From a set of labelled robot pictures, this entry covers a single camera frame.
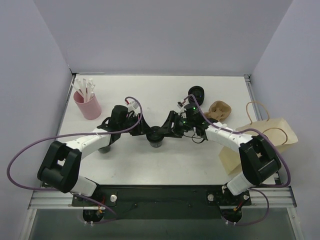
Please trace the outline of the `black coffee cup lid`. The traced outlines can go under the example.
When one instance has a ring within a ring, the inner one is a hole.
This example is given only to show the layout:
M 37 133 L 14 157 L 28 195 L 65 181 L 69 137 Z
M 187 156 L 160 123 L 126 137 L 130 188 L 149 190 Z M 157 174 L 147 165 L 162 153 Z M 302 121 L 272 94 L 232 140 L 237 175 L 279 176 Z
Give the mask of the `black coffee cup lid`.
M 146 138 L 150 143 L 160 143 L 164 136 L 159 133 L 160 126 L 153 126 L 150 128 L 150 132 L 146 134 Z

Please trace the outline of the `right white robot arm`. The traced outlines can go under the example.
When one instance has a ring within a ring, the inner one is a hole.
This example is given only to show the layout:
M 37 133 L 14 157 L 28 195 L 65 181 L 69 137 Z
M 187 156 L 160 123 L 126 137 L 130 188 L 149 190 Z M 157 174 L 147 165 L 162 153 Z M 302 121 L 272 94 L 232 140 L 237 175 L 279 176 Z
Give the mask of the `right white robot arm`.
M 239 133 L 213 118 L 206 118 L 194 103 L 185 105 L 179 113 L 170 111 L 157 132 L 165 137 L 181 138 L 189 131 L 239 154 L 241 172 L 221 187 L 221 197 L 227 204 L 233 204 L 241 193 L 262 184 L 282 166 L 263 136 Z

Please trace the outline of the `grey paper coffee cup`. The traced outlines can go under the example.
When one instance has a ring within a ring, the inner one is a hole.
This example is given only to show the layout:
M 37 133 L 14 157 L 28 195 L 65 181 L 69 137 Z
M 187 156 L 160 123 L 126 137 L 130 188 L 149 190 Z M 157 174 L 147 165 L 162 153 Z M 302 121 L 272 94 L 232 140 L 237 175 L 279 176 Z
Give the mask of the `grey paper coffee cup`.
M 153 148 L 159 148 L 162 146 L 162 143 L 163 141 L 160 139 L 160 140 L 152 140 L 152 141 L 149 141 L 149 144 L 153 147 Z

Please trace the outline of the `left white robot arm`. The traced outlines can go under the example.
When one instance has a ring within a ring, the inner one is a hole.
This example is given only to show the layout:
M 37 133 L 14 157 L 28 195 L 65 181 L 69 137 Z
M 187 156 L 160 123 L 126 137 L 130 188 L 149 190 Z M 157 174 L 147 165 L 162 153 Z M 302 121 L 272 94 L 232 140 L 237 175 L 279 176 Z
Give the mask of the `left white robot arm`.
M 37 172 L 37 178 L 62 193 L 83 195 L 91 206 L 100 203 L 98 184 L 80 176 L 81 161 L 92 153 L 110 147 L 122 133 L 129 133 L 143 120 L 143 113 L 134 107 L 116 105 L 107 117 L 88 135 L 75 140 L 51 143 Z

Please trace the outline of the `stack of black lids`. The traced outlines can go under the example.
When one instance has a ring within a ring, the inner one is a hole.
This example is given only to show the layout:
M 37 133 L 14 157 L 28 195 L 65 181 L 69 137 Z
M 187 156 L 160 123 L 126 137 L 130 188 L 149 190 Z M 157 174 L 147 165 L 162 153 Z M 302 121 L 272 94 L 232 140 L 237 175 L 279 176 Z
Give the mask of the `stack of black lids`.
M 194 95 L 198 104 L 201 106 L 205 100 L 205 90 L 201 86 L 193 86 L 188 90 L 188 95 Z

